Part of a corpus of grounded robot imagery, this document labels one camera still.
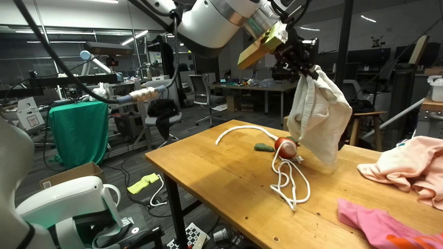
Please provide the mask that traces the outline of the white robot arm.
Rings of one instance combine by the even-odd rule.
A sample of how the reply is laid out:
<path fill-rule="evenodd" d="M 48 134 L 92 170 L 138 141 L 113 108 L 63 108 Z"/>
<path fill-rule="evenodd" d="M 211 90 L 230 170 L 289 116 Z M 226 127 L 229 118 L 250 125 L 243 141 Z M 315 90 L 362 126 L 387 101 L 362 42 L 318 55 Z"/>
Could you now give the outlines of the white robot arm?
<path fill-rule="evenodd" d="M 318 78 L 319 42 L 302 39 L 296 30 L 312 0 L 196 0 L 190 7 L 179 0 L 129 3 L 199 55 L 218 55 L 246 29 L 254 42 L 239 55 L 242 69 L 271 54 L 291 73 Z"/>

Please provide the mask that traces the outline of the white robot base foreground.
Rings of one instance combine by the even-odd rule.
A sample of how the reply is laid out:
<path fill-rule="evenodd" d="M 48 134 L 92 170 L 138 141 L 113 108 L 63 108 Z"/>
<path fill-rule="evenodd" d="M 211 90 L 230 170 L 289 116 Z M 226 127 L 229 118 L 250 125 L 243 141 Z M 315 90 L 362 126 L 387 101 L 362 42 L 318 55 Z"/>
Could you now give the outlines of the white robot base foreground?
<path fill-rule="evenodd" d="M 2 249 L 140 249 L 163 248 L 160 227 L 129 238 L 132 223 L 98 176 L 45 188 L 16 205 L 16 192 L 34 165 L 35 145 L 20 127 L 0 119 L 0 246 Z"/>

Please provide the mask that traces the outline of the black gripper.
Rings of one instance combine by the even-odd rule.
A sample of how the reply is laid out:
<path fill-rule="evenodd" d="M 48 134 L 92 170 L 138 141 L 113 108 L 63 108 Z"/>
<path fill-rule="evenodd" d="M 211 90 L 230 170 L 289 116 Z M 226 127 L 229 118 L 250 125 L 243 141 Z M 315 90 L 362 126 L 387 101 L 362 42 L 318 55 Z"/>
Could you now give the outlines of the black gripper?
<path fill-rule="evenodd" d="M 316 57 L 319 54 L 319 39 L 297 37 L 279 46 L 273 55 L 278 65 L 287 72 L 291 79 L 298 79 L 301 75 L 318 78 L 314 72 Z"/>

